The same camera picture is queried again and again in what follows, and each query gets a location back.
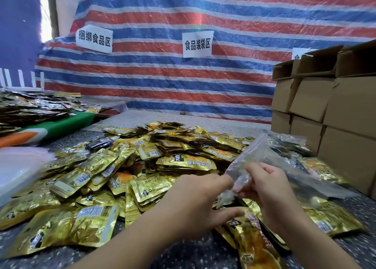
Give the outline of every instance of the person's left hand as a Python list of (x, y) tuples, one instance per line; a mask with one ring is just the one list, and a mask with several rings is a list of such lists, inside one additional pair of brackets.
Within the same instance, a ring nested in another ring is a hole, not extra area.
[(155, 222), (164, 224), (175, 241), (197, 238), (244, 215), (237, 208), (212, 209), (218, 195), (232, 186), (233, 180), (228, 175), (182, 175), (146, 214)]

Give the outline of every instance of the white paper sign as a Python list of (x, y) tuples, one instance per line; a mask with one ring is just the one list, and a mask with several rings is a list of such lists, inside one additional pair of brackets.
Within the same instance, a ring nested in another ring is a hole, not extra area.
[(76, 32), (76, 45), (83, 48), (112, 53), (113, 42), (113, 31), (92, 24), (88, 24)]
[(211, 56), (213, 36), (214, 31), (183, 33), (183, 57)]
[(313, 48), (298, 48), (298, 47), (294, 47), (293, 48), (293, 56), (292, 56), (292, 59), (300, 59), (302, 58), (302, 55), (304, 53), (307, 53), (307, 52), (311, 52), (311, 51), (315, 51), (317, 49), (313, 49)]

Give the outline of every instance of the wall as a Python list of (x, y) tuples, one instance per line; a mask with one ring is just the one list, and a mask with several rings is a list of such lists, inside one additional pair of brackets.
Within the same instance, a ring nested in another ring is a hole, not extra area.
[(79, 0), (56, 0), (56, 9), (58, 10), (59, 35), (61, 37), (69, 34), (73, 23), (74, 15)]
[(18, 69), (25, 85), (31, 85), (30, 71), (41, 47), (40, 22), (40, 0), (0, 0), (0, 67), (10, 70), (14, 86), (19, 86)]

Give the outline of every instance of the speckled table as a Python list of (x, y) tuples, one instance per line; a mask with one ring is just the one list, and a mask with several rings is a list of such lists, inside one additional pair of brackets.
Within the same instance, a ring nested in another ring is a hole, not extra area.
[[(64, 138), (44, 145), (52, 151), (85, 141), (101, 133), (77, 131)], [(362, 268), (376, 268), (376, 202), (366, 196), (336, 200), (355, 215), (367, 228), (367, 233), (354, 233), (336, 238), (336, 242), (360, 264)], [(0, 256), (2, 256), (16, 235), (27, 223), (0, 232)], [(124, 222), (118, 221), (114, 234), (124, 229)], [(62, 247), (47, 249), (24, 258), (0, 261), (0, 269), (50, 269), (66, 268), (91, 252), (89, 248)], [(290, 268), (302, 268), (293, 254), (281, 252)], [(168, 248), (150, 266), (152, 269), (240, 269), (238, 253), (231, 248), (217, 232), (210, 232), (201, 239), (183, 241)]]

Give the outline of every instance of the forearm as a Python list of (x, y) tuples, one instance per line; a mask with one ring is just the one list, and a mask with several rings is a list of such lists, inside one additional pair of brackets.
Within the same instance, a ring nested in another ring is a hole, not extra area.
[(308, 217), (298, 218), (285, 229), (281, 237), (305, 269), (360, 268), (350, 255)]
[(142, 269), (166, 249), (173, 240), (159, 217), (152, 211), (119, 233), (70, 269)]

